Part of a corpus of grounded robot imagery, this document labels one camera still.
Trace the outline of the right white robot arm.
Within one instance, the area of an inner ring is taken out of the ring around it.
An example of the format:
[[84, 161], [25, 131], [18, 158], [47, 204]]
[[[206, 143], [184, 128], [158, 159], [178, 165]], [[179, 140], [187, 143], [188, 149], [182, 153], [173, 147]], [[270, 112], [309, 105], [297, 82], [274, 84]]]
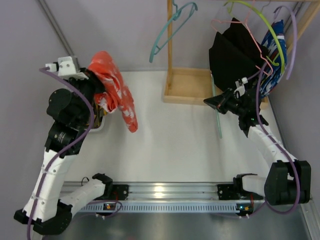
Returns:
[[239, 128], [251, 140], [269, 166], [266, 177], [254, 173], [237, 176], [241, 190], [258, 194], [271, 206], [306, 204], [311, 198], [311, 165], [290, 154], [272, 133], [260, 114], [260, 96], [255, 89], [243, 95], [227, 89], [203, 101], [220, 114], [238, 117]]

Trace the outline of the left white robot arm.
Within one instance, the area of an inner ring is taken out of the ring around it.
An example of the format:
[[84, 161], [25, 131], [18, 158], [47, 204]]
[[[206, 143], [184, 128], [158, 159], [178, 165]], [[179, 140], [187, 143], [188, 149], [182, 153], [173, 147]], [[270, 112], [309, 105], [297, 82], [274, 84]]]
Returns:
[[40, 72], [65, 87], [55, 90], [48, 99], [46, 113], [54, 123], [44, 145], [40, 173], [27, 204], [14, 214], [16, 221], [27, 226], [27, 239], [31, 239], [32, 232], [61, 234], [79, 210], [93, 200], [108, 198], [113, 188], [110, 177], [97, 173], [71, 194], [60, 196], [66, 174], [94, 125], [94, 95], [101, 93], [104, 86], [86, 68], [81, 68], [75, 76], [59, 77], [48, 67]]

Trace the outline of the teal plastic hanger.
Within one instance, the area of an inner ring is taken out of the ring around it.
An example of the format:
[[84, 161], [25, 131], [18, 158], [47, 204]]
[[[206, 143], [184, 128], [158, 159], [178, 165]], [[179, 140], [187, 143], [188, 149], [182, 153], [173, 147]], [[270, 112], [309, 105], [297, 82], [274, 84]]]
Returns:
[[[185, 19], [180, 23], [180, 25], [174, 29], [174, 22], [179, 21], [183, 15], [184, 10], [189, 10], [186, 14]], [[153, 63], [156, 55], [159, 54], [162, 49], [167, 46], [168, 50], [168, 63], [172, 62], [172, 53], [173, 53], [173, 37], [178, 33], [178, 31], [186, 24], [186, 22], [198, 11], [198, 5], [194, 1], [189, 1], [182, 6], [179, 6], [175, 0], [167, 1], [167, 22], [159, 32], [156, 37], [150, 54], [149, 54], [149, 63]], [[160, 40], [167, 31], [167, 39], [160, 44]]]

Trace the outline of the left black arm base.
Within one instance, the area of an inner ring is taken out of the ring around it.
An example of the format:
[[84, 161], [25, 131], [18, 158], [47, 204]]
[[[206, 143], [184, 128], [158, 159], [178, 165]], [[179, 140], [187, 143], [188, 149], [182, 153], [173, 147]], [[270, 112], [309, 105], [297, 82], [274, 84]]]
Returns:
[[114, 184], [109, 195], [99, 197], [99, 200], [124, 201], [129, 195], [128, 184]]

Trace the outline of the red white trousers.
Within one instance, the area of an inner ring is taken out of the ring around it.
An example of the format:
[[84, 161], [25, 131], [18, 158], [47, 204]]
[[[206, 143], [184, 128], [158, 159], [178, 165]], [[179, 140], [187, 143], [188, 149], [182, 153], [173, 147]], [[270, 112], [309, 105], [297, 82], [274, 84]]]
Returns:
[[119, 110], [128, 130], [135, 133], [138, 120], [134, 99], [113, 58], [108, 52], [99, 51], [92, 57], [88, 70], [104, 86], [102, 93], [94, 95], [94, 102], [109, 114]]

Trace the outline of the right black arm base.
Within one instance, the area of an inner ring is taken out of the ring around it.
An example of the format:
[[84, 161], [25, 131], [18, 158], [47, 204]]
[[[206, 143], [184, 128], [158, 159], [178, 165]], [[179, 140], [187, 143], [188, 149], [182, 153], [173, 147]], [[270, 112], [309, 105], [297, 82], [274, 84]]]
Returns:
[[263, 200], [264, 197], [254, 192], [243, 190], [231, 183], [217, 185], [217, 194], [219, 200]]

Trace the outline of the camouflage trousers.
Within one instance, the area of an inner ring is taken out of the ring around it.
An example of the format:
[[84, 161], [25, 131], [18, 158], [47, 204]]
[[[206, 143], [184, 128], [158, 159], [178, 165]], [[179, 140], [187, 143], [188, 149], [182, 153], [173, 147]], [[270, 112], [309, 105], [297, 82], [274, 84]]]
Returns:
[[103, 125], [103, 120], [108, 113], [97, 103], [94, 103], [92, 106], [94, 112], [94, 124], [92, 130], [97, 130]]

